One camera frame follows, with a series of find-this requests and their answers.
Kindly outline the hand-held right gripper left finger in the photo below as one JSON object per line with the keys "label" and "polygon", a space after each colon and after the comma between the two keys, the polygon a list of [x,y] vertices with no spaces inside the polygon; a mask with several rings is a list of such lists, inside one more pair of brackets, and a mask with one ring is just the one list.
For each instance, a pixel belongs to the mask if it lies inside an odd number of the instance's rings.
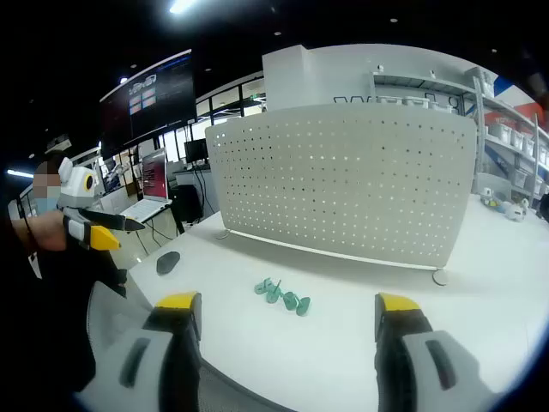
{"label": "hand-held right gripper left finger", "polygon": [[196,411],[202,296],[173,294],[146,310],[94,291],[87,333],[95,374],[76,393],[86,411]]}

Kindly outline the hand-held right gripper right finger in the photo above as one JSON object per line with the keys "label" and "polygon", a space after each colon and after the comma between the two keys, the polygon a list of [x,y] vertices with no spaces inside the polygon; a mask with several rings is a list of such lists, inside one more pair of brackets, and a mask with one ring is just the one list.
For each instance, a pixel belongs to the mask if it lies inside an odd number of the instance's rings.
{"label": "hand-held right gripper right finger", "polygon": [[489,411],[499,398],[473,354],[409,298],[375,295],[374,340],[380,411]]}

